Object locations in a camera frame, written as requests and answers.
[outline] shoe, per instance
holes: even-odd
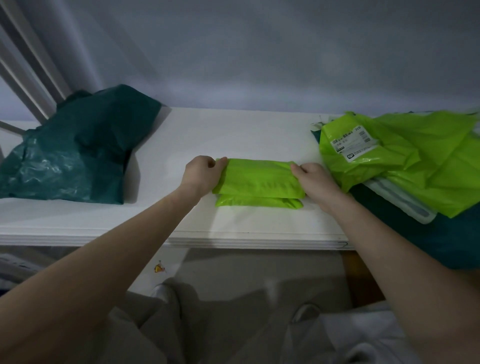
[[[173,310],[181,317],[181,306],[177,293],[171,286],[160,283],[157,284],[150,293],[150,297],[155,297],[163,303],[170,305]]]
[[[298,308],[298,310],[294,313],[290,323],[296,324],[298,322],[306,321],[306,320],[313,320],[320,316],[320,308],[317,305],[312,303],[304,303],[302,306]]]

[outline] shelf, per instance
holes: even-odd
[[[174,190],[185,164],[196,155],[320,162],[318,144],[309,130],[310,124],[318,121],[319,114],[308,113],[163,108],[155,131],[132,155],[124,205],[1,199],[0,243],[83,245]],[[211,194],[204,197],[166,244],[258,249],[350,248],[333,218],[308,198],[300,210],[215,208],[215,199]]]

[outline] white shelf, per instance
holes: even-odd
[[[160,127],[134,153],[122,206],[70,201],[0,200],[0,243],[83,245],[143,211],[180,183],[196,155],[320,162],[309,125],[319,114],[163,108]],[[202,199],[167,244],[259,249],[350,248],[333,218],[309,199],[300,210],[215,208]]]

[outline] white sticker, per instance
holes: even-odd
[[[351,132],[343,134],[341,138],[330,142],[338,154],[343,155],[347,162],[351,162],[378,146],[378,140],[368,134],[361,125]]]

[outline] person's right hand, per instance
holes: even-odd
[[[305,193],[326,213],[331,213],[331,204],[345,197],[332,176],[318,163],[292,164],[292,173],[298,178]]]

